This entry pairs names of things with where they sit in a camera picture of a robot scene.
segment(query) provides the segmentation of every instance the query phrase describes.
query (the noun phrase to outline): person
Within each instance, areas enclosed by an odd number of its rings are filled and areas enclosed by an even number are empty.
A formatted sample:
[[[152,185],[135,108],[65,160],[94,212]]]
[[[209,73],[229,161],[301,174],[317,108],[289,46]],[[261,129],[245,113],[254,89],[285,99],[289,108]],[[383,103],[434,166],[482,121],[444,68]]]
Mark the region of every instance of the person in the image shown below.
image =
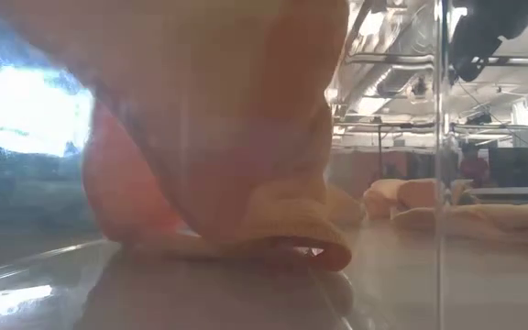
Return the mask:
[[[465,146],[462,150],[464,158],[459,165],[460,175],[464,179],[473,180],[474,188],[481,187],[489,175],[488,162],[478,156],[478,150],[478,147],[473,144]]]

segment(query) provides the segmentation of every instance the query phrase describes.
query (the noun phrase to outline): floor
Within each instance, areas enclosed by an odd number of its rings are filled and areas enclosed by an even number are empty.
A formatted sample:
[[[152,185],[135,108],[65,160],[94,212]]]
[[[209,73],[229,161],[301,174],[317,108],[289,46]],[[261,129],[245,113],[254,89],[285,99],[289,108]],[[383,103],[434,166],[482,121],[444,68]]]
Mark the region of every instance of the floor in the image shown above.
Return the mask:
[[[435,329],[433,239],[367,225],[343,273],[133,259],[104,241],[0,269],[0,329]],[[528,248],[448,239],[444,325],[528,328]]]

